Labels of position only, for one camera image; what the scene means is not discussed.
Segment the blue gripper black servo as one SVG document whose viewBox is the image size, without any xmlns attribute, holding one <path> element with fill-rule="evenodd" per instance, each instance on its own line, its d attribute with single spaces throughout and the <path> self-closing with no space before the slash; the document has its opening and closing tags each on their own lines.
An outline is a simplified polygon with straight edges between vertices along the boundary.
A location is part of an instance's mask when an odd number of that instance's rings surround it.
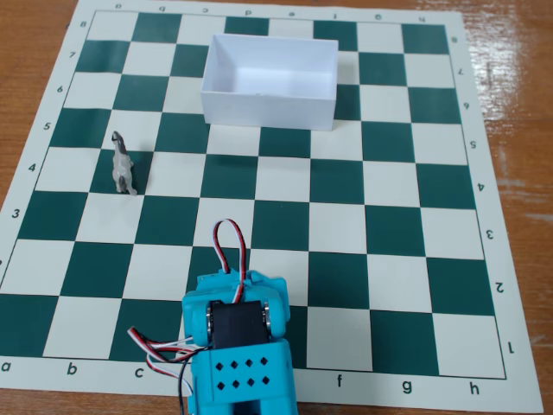
<svg viewBox="0 0 553 415">
<path fill-rule="evenodd" d="M 231 269 L 229 273 L 219 270 L 217 273 L 197 278 L 196 294 L 208 295 L 224 303 L 231 303 L 239 286 L 240 273 Z M 260 300 L 270 302 L 273 299 L 288 302 L 287 284 L 284 278 L 269 278 L 258 271 L 248 271 L 243 284 L 241 302 Z"/>
</svg>

